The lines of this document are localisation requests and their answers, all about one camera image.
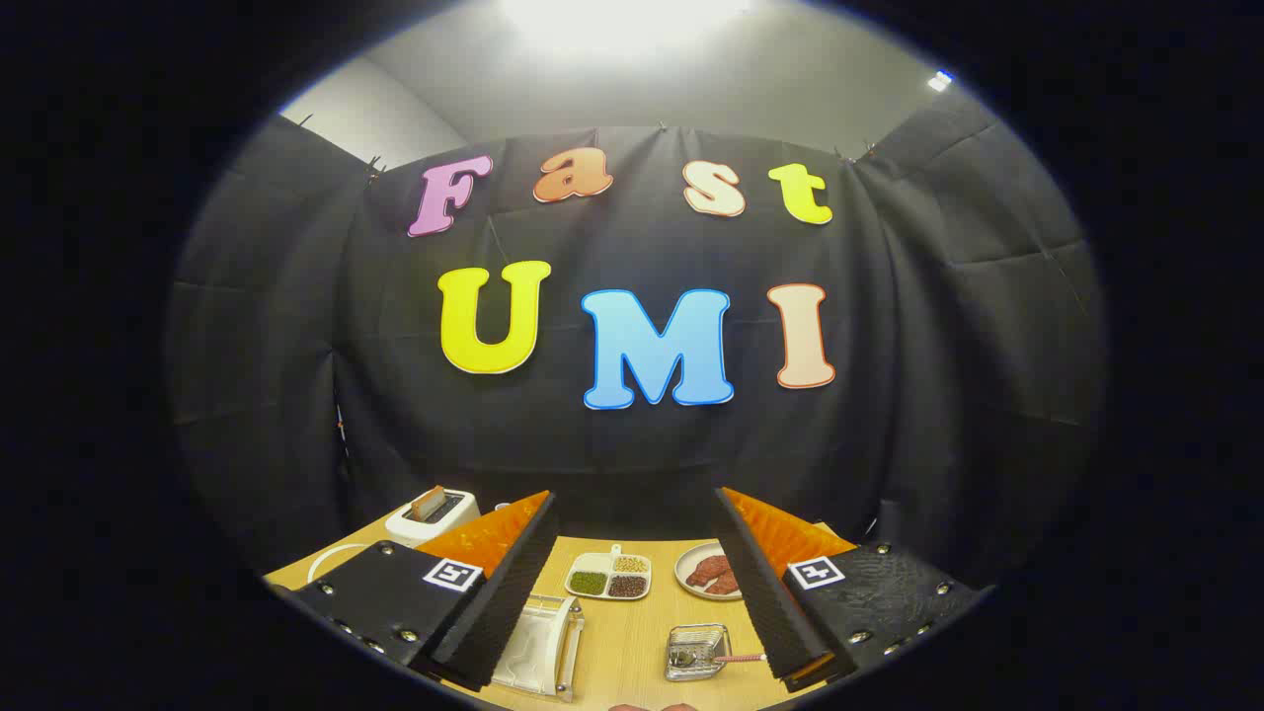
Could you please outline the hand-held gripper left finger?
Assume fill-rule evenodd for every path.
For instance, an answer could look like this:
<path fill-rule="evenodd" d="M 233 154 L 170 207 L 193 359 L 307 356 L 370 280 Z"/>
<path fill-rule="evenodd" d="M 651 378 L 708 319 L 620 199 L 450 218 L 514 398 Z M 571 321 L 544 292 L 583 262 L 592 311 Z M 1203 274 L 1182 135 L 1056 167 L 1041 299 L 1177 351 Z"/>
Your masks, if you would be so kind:
<path fill-rule="evenodd" d="M 293 601 L 375 657 L 479 691 L 549 560 L 555 504 L 541 491 L 417 547 L 375 541 L 295 590 Z"/>

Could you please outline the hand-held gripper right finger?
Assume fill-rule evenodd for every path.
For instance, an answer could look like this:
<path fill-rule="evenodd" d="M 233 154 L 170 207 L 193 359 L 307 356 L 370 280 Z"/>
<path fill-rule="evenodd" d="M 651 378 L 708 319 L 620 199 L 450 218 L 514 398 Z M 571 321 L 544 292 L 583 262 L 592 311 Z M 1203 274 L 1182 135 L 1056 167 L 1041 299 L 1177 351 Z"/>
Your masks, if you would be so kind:
<path fill-rule="evenodd" d="M 975 611 L 975 587 L 908 547 L 854 544 L 734 490 L 710 520 L 770 671 L 787 691 L 868 673 Z"/>

